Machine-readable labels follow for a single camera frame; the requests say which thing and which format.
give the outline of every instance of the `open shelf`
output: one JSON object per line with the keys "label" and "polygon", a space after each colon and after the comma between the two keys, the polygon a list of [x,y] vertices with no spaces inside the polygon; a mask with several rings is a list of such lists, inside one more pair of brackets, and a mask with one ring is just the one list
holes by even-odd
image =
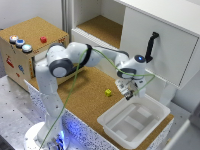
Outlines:
{"label": "open shelf", "polygon": [[123,26],[103,16],[97,16],[77,26],[83,31],[119,49]]}

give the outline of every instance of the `cork surface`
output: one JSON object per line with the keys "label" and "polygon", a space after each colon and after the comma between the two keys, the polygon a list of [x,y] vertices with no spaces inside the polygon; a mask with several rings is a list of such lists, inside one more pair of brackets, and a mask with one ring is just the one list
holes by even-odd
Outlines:
{"label": "cork surface", "polygon": [[83,24],[78,28],[101,39],[102,41],[119,48],[122,35],[122,25],[115,23],[103,16],[98,16]]}
{"label": "cork surface", "polygon": [[[59,85],[58,94],[63,102],[68,96],[73,79],[74,78],[71,78]],[[85,67],[85,69],[78,74],[74,91],[67,102],[66,108],[120,150],[123,150],[121,146],[104,133],[103,127],[97,122],[99,116],[123,98],[115,86],[114,81],[113,78],[97,68]],[[30,80],[29,83],[38,89],[35,78]],[[111,97],[105,96],[104,92],[106,89],[112,91]],[[173,115],[169,115],[136,150],[145,150],[172,119]]]}
{"label": "cork surface", "polygon": [[[26,44],[30,44],[34,50],[49,45],[58,39],[68,36],[68,34],[56,26],[48,23],[40,17],[35,17],[30,20],[21,22],[12,27],[0,31],[0,37],[9,43],[9,38],[12,35],[17,35],[19,39],[25,40]],[[40,41],[40,37],[47,38],[46,43]]]}

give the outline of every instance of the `cardboard box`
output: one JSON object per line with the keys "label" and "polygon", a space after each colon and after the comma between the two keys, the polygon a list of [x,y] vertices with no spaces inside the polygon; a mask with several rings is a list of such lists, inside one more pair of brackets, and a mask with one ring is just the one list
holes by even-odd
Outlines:
{"label": "cardboard box", "polygon": [[[33,51],[26,54],[22,52],[22,49],[16,48],[16,45],[10,44],[9,38],[12,35],[25,40],[26,44],[32,46]],[[46,43],[40,40],[43,36],[47,38]],[[35,77],[35,58],[42,52],[44,55],[52,43],[63,43],[66,47],[69,44],[69,35],[39,17],[0,31],[0,50],[6,74],[28,91],[24,79],[29,81]],[[61,78],[58,83],[61,84],[65,80],[67,78]]]}

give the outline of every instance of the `cabinet door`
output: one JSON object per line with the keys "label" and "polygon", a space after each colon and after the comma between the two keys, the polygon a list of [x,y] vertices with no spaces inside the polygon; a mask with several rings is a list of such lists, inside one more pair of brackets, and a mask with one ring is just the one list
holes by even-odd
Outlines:
{"label": "cabinet door", "polygon": [[147,69],[179,86],[195,48],[197,37],[179,30],[138,11],[126,8],[120,49],[130,56],[145,56],[152,33],[154,40]]}

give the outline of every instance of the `cable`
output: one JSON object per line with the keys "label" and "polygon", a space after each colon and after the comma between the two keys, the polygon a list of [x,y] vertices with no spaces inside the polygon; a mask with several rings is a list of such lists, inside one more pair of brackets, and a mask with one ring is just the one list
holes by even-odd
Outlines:
{"label": "cable", "polygon": [[[71,89],[70,89],[70,92],[69,92],[69,94],[68,94],[68,96],[67,96],[67,99],[66,99],[66,101],[65,101],[65,103],[64,103],[64,105],[63,105],[63,108],[62,108],[60,114],[58,115],[57,119],[55,120],[55,122],[53,123],[53,125],[52,125],[51,128],[49,129],[47,135],[45,136],[45,138],[44,138],[44,140],[43,140],[43,142],[42,142],[42,144],[41,144],[41,146],[40,146],[40,149],[42,148],[42,146],[43,146],[45,140],[47,139],[47,137],[48,137],[48,135],[49,135],[49,133],[51,132],[51,130],[53,129],[54,125],[56,124],[56,122],[58,121],[58,119],[61,117],[61,115],[62,115],[62,113],[63,113],[63,110],[65,109],[65,106],[66,106],[66,104],[67,104],[67,102],[68,102],[69,97],[70,97],[71,94],[72,94],[72,91],[73,91],[73,89],[74,89],[74,85],[75,85],[75,83],[76,83],[76,79],[77,79],[77,75],[78,75],[78,69],[79,69],[79,67],[80,67],[81,60],[82,60],[83,55],[85,54],[85,52],[86,52],[87,50],[88,50],[88,49],[86,49],[86,50],[81,54],[81,56],[80,56],[80,58],[79,58],[79,63],[78,63],[78,66],[77,66],[77,68],[76,68],[75,77],[74,77],[74,81],[73,81],[73,83],[72,83],[72,87],[71,87]],[[96,50],[96,49],[93,49],[93,50],[96,51],[96,52],[98,52],[99,54],[101,54],[104,58],[106,58],[106,60],[108,60],[108,61],[110,62],[110,64],[111,64],[115,69],[117,69],[118,71],[120,71],[120,72],[123,73],[123,74],[130,75],[130,76],[137,76],[137,77],[138,77],[138,76],[143,76],[143,77],[144,77],[144,76],[153,76],[144,86],[142,86],[140,89],[138,89],[136,92],[134,92],[134,93],[133,93],[134,95],[136,95],[140,90],[142,90],[145,86],[147,86],[147,85],[155,78],[155,75],[154,75],[154,74],[144,74],[144,75],[137,75],[137,74],[136,74],[136,75],[133,75],[133,74],[129,74],[129,73],[123,72],[123,71],[121,71],[120,69],[118,69],[118,68],[114,65],[114,63],[111,62],[111,61],[109,60],[109,58],[108,58],[107,56],[105,56],[102,52],[100,52],[100,51],[98,51],[98,50]]]}

